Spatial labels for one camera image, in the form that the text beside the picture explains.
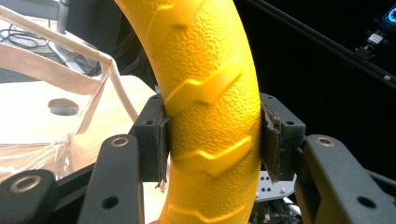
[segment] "blue light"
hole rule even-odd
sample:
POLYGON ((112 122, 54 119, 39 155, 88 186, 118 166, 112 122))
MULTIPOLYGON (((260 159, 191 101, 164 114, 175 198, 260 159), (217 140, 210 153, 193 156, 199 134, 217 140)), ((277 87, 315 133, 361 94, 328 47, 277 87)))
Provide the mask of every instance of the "blue light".
POLYGON ((394 8, 389 14, 388 14, 388 19, 391 22, 396 22, 396 8, 394 8))

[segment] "yellow rubber object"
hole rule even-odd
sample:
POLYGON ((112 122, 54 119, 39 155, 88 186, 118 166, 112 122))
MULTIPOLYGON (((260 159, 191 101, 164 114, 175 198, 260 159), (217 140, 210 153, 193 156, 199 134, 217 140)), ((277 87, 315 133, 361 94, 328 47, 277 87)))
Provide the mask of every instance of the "yellow rubber object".
POLYGON ((245 224, 260 171, 260 97, 232 0, 116 0, 148 54, 171 123, 162 224, 245 224))

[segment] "glowing blue ring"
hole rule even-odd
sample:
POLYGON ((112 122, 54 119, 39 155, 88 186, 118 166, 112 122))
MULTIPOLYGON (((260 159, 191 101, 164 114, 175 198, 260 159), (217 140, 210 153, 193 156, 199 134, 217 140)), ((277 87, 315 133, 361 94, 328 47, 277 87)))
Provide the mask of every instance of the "glowing blue ring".
POLYGON ((388 19, 389 19, 391 22, 396 22, 396 19, 393 19, 393 18, 392 18, 393 12, 396 12, 396 8, 394 8, 394 9, 388 14, 388 19))

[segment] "textured yellow surface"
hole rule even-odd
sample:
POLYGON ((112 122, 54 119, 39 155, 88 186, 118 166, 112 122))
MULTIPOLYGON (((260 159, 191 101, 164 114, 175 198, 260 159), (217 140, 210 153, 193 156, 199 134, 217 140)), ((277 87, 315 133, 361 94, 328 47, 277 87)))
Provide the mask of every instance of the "textured yellow surface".
POLYGON ((260 98, 232 0, 116 0, 148 54, 171 124, 167 223, 247 223, 260 98))

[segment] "yellow tire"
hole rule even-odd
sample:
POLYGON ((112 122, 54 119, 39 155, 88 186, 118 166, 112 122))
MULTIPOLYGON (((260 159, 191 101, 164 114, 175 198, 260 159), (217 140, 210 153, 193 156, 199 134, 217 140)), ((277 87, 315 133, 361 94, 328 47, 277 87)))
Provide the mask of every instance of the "yellow tire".
POLYGON ((247 223, 260 171, 260 96, 232 0, 116 0, 171 122, 168 223, 247 223))

